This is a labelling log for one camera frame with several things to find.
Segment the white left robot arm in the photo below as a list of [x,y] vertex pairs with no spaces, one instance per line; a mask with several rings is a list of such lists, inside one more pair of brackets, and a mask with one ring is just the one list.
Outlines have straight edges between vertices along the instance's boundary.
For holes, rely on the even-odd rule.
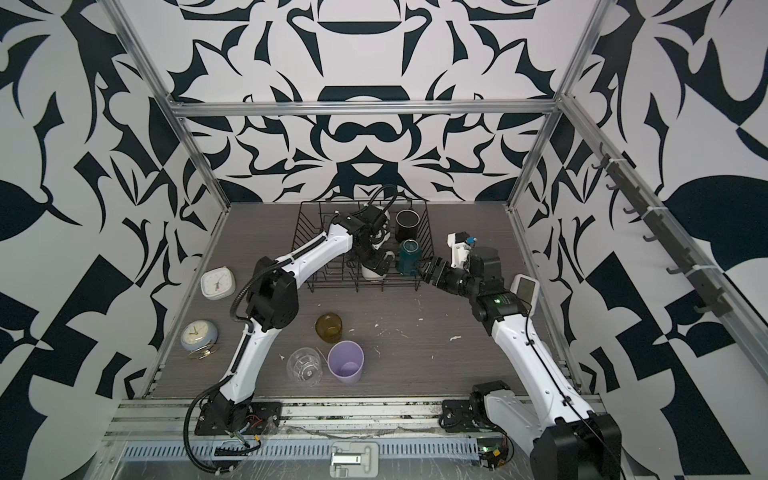
[[350,254],[383,275],[392,259],[379,243],[386,233],[387,207],[371,203],[341,212],[318,235],[294,251],[261,258],[254,274],[235,296],[229,315],[244,325],[228,368],[214,386],[198,395],[203,419],[216,433],[239,434],[247,425],[257,378],[277,335],[299,312],[300,287],[336,258]]

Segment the white mug red inside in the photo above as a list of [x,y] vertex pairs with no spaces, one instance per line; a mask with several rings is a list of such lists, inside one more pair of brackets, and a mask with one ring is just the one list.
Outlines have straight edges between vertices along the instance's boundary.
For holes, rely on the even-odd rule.
[[383,262],[379,264],[375,269],[369,269],[362,265],[360,267],[362,277],[369,282],[383,282],[389,273],[394,259],[395,253],[392,251],[387,251],[384,255]]

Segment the black mug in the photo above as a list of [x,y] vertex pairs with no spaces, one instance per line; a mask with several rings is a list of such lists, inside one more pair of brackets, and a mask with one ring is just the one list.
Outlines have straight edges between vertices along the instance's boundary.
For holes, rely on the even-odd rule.
[[412,209],[403,209],[395,216],[395,239],[398,244],[406,240],[417,240],[421,216]]

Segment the cream mug dark green outside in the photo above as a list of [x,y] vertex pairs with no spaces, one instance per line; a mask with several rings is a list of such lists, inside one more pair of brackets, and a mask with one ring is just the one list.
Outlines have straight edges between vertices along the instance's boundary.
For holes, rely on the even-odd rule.
[[418,265],[422,258],[422,248],[415,239],[404,240],[399,247],[396,269],[404,276],[418,274]]

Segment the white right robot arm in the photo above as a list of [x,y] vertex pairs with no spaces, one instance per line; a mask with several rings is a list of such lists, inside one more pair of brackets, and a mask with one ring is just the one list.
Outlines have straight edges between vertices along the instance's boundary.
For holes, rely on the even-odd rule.
[[478,387],[485,422],[522,449],[536,479],[622,479],[622,433],[576,391],[532,323],[539,282],[502,276],[497,250],[458,246],[451,259],[421,261],[421,279],[469,301],[474,318],[510,361],[531,404],[502,386]]

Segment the lilac plastic cup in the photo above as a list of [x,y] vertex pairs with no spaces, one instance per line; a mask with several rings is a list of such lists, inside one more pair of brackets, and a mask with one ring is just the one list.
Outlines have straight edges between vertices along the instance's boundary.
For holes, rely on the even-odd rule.
[[327,362],[329,371],[337,380],[351,385],[357,383],[362,376],[365,354],[358,343],[343,340],[331,348]]

